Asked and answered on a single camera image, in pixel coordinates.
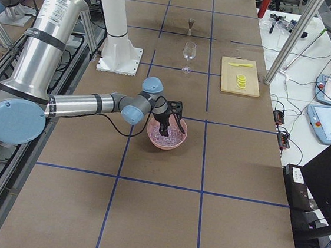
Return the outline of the steel cocktail jigger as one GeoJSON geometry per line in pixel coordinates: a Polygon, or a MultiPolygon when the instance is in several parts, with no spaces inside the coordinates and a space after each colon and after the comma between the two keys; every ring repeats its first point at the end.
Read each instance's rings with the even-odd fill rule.
{"type": "Polygon", "coordinates": [[[191,36],[191,33],[192,33],[192,27],[194,25],[194,19],[193,18],[190,18],[189,21],[188,21],[188,31],[187,31],[187,36],[191,36]]]}

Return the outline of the black computer monitor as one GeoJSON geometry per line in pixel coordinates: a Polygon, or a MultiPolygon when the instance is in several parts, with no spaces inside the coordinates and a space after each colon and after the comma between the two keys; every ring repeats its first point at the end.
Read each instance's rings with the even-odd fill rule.
{"type": "Polygon", "coordinates": [[[293,238],[295,241],[304,241],[331,236],[331,145],[306,163],[301,172],[328,225],[316,229],[294,229],[293,238]]]}

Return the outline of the left blue teach pendant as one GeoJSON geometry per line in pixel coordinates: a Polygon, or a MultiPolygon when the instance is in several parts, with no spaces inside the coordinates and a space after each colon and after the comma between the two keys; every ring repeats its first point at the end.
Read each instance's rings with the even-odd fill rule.
{"type": "Polygon", "coordinates": [[[306,112],[319,142],[331,145],[331,106],[310,104],[306,112]]]}

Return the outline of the red cylinder bottle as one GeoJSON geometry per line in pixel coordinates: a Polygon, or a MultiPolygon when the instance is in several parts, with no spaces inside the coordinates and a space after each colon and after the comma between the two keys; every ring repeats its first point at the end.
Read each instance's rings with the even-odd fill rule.
{"type": "Polygon", "coordinates": [[[268,9],[270,3],[271,3],[271,0],[262,0],[259,11],[257,13],[258,18],[262,19],[264,17],[264,14],[266,13],[266,10],[268,9]]]}

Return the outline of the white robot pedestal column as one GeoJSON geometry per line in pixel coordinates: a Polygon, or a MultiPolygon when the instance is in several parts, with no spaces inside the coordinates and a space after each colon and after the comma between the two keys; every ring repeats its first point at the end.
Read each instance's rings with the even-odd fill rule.
{"type": "Polygon", "coordinates": [[[107,37],[97,64],[100,71],[132,76],[143,54],[128,37],[125,0],[101,0],[107,37]]]}

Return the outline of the bamboo cutting board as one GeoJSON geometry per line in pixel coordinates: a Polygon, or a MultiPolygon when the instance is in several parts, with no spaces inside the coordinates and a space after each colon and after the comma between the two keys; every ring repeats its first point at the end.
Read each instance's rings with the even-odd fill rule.
{"type": "Polygon", "coordinates": [[[220,91],[260,97],[255,61],[223,56],[221,58],[220,91]]]}

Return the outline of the yellow plastic knife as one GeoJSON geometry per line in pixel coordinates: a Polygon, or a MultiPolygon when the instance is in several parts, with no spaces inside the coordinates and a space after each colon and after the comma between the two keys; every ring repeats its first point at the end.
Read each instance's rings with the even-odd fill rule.
{"type": "Polygon", "coordinates": [[[227,64],[230,66],[233,66],[233,67],[247,67],[247,68],[253,67],[253,64],[242,64],[242,63],[236,63],[236,62],[228,62],[227,64]]]}

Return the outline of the clear wine glass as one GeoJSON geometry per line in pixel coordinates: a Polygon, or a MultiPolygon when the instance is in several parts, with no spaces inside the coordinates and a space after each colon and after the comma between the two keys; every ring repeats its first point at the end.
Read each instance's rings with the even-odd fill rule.
{"type": "Polygon", "coordinates": [[[193,60],[196,56],[197,45],[195,42],[186,42],[183,49],[183,57],[186,60],[186,65],[183,67],[183,72],[188,74],[191,72],[190,61],[193,60]]]}

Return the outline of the aluminium frame post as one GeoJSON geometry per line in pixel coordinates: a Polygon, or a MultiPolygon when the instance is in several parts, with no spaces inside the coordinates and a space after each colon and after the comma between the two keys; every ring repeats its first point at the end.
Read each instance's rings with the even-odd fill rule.
{"type": "Polygon", "coordinates": [[[302,32],[305,31],[309,22],[315,16],[323,2],[324,0],[310,0],[307,8],[301,14],[297,25],[284,43],[283,48],[280,50],[277,58],[273,62],[273,65],[270,67],[267,75],[265,76],[264,83],[266,85],[270,85],[276,74],[280,71],[283,63],[288,58],[297,41],[301,38],[302,32]]]}

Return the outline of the clear plastic bag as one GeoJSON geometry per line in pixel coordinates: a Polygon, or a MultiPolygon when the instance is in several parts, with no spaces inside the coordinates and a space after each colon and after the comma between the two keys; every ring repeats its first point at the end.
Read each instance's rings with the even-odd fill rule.
{"type": "Polygon", "coordinates": [[[259,27],[269,29],[269,33],[272,33],[275,28],[281,30],[282,33],[291,33],[296,25],[297,21],[294,19],[288,20],[285,16],[278,16],[273,13],[269,14],[268,18],[259,20],[259,27]]]}

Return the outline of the clear ice cubes pile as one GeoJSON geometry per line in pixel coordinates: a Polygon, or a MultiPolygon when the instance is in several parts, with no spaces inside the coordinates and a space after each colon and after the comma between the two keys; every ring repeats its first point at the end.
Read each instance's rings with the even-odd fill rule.
{"type": "Polygon", "coordinates": [[[163,147],[173,147],[180,144],[184,139],[184,134],[176,125],[170,125],[167,127],[168,137],[161,136],[159,133],[159,127],[151,127],[148,134],[150,139],[163,147]]]}

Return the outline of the pink bowl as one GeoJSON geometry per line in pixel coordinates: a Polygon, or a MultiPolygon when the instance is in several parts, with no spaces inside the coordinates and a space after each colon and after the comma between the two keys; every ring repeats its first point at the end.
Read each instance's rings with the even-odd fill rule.
{"type": "Polygon", "coordinates": [[[167,127],[168,137],[159,133],[160,123],[152,118],[147,125],[147,134],[154,146],[162,150],[172,150],[180,146],[187,138],[188,129],[186,122],[181,119],[180,124],[184,133],[179,129],[174,117],[169,119],[170,126],[167,127]]]}

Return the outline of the black box device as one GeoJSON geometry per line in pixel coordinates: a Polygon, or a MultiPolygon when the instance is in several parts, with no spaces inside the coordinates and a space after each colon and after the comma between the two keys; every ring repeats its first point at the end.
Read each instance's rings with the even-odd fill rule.
{"type": "Polygon", "coordinates": [[[284,185],[287,202],[291,209],[301,212],[311,212],[307,186],[301,171],[301,166],[288,164],[283,167],[284,185]]]}

